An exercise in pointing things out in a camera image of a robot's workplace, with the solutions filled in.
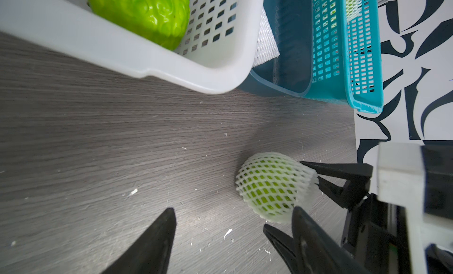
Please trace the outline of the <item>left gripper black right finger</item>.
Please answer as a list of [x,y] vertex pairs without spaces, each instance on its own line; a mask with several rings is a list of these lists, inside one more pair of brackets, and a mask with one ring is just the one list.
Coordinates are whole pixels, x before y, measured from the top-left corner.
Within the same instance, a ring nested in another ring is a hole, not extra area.
[[301,207],[293,210],[291,227],[300,274],[367,274]]

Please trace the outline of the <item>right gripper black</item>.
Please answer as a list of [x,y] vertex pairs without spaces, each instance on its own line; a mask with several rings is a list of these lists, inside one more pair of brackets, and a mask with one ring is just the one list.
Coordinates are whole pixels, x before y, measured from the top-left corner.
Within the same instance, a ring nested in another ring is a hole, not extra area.
[[[380,202],[375,194],[366,196],[373,166],[363,163],[300,163],[316,170],[318,187],[326,196],[341,208],[351,209],[346,216],[342,248],[371,274],[409,274],[411,261],[406,210]],[[340,187],[321,175],[346,182]],[[294,239],[269,224],[263,226],[263,233],[290,273],[299,274]]]

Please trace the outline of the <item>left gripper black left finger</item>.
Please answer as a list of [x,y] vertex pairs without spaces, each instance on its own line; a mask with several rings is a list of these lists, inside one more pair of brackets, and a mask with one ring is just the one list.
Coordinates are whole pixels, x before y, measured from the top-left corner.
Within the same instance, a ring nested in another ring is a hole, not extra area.
[[165,209],[131,247],[103,272],[105,274],[165,274],[176,231],[173,208]]

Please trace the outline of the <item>green custard apple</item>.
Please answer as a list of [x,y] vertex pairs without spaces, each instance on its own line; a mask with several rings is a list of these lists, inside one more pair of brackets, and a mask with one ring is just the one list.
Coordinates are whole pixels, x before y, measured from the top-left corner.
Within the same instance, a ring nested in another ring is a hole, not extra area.
[[96,15],[170,51],[189,24],[190,0],[88,0]]
[[291,216],[296,204],[301,170],[286,160],[265,158],[244,163],[236,188],[256,214],[274,221]]

